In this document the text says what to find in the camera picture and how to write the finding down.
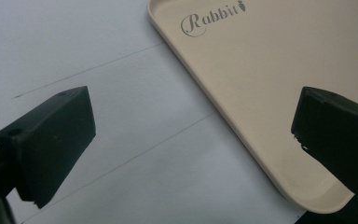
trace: white tabletop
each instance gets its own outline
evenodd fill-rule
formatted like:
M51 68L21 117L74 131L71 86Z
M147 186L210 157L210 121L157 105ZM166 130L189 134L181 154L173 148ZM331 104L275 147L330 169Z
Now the white tabletop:
M0 129L79 86L97 127L47 206L8 195L18 223L295 223L146 4L0 1Z

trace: black object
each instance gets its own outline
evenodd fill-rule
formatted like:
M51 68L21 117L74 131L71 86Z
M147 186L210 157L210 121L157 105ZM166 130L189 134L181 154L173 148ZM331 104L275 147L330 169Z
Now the black object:
M358 104L330 91L304 87L292 133L304 151L356 194L342 211L332 215L308 212L308 219L298 223L358 223Z
M95 136L87 87L58 93L0 131L0 198L16 188L39 208Z

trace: tray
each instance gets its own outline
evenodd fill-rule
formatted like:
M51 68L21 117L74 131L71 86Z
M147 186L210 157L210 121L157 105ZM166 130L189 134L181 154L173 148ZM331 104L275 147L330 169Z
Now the tray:
M321 214L351 199L290 128L303 86L358 103L358 1L150 0L148 12L282 195Z

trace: line on table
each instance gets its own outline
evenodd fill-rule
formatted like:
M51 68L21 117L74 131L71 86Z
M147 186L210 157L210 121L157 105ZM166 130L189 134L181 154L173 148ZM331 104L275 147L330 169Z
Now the line on table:
M162 45L162 44L164 44L164 43L159 43L159 44L156 44L156 45L151 46L151 47L149 47L149 48L145 48L145 49L141 49L141 50L135 51L135 52L133 52L133 53L131 53L131 54L127 54L127 55L125 55L125 56L116 58L116 59L114 59L114 60L112 60L112 61L110 61L110 62L107 62L107 63L98 64L98 65L96 65L96 66L94 66L94 67L91 67L91 68L86 69L86 70L84 70L84 71L78 72L78 73L73 74L73 75L71 75L71 76L69 76L69 77L65 77L65 78L62 78L62 79L59 79L59 80L50 82L49 84L46 84L46 85L44 85L44 86L35 88L35 89L33 89L33 90L26 91L26 92L24 92L24 93L22 93L22 94L20 94L20 95L17 95L17 96L15 96L15 97L11 98L11 99L16 99L16 98L22 97L22 96L25 95L25 94L31 93L31 92L33 92L33 91L38 91L38 90L43 89L43 88L45 88L45 87L47 87L47 86L51 86L51 85L53 85L53 84L55 84L55 83L57 83L57 82L61 82L61 81L64 81L64 80L66 80L66 79L68 79L68 78L78 76L78 75L83 74L83 73L86 73L86 72L88 72L88 71L90 71L90 70L92 70L92 69L96 69L96 68L105 66L105 65L107 65L107 64L117 62L117 61L119 61L119 60L128 58L128 57L130 57L131 55L134 55L134 54L137 54L137 53L140 53L140 52L143 52L143 51L146 51L146 50L155 48L155 47L160 46L160 45Z
M63 198L61 198L61 199L59 199L57 202L50 204L49 206L45 207L44 209L38 211L36 214L34 214L34 215L32 215L32 216L26 218L22 223L25 223L27 220L30 220L31 218L33 218L33 217L37 216L38 214L44 212L45 210L49 209L49 208L52 207L53 205L55 205L55 204L57 204L57 203L59 203L59 202L61 202L61 201L64 201L65 199L69 198L71 195L73 195L73 194L75 194L75 193L81 191L82 189L86 188L87 186L92 185L93 183L95 183L95 182L98 181L99 179L101 179L101 178L103 178L103 177L105 177L105 176L107 176L107 175L113 173L115 170L117 170L117 169L119 169L120 167L122 167L122 166L124 166L124 165L130 163L131 161L133 161L133 160L139 158L140 156L144 155L145 153L151 151L152 149L154 149L154 148L160 146L161 144L163 144L163 143L169 141L170 139L173 139L176 135L178 135L178 134L180 134L180 133L183 133L184 131L190 129L191 127L195 126L196 124L198 124L198 123L202 122L203 120L209 118L210 116L216 114L216 112L217 112L217 111L215 110L214 112L212 112L211 114L205 116L204 118L199 119L199 120L197 120L196 122L194 122L193 124L191 124L191 125L185 127L183 130L179 131L178 133L175 133L175 134L171 135L170 137L168 137L168 138L162 140L161 142L159 142L159 143L157 143L156 145L150 147L149 149L147 149L147 150L141 152L140 154L134 156L133 158L129 159L128 161L125 161L125 162L121 163L119 166L113 168L112 170L108 171L107 173L105 173L105 174L103 174L103 175L100 175L99 177L95 178L94 180L91 180L88 184L84 185L84 186L81 187L80 189L76 189L76 190L73 191L72 193L66 195L65 197L63 197Z

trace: beige tray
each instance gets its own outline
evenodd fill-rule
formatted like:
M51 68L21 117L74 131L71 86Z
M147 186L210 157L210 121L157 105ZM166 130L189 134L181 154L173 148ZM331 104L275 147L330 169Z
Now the beige tray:
M150 0L151 21L290 201L353 196L290 133L301 88L358 103L358 1Z

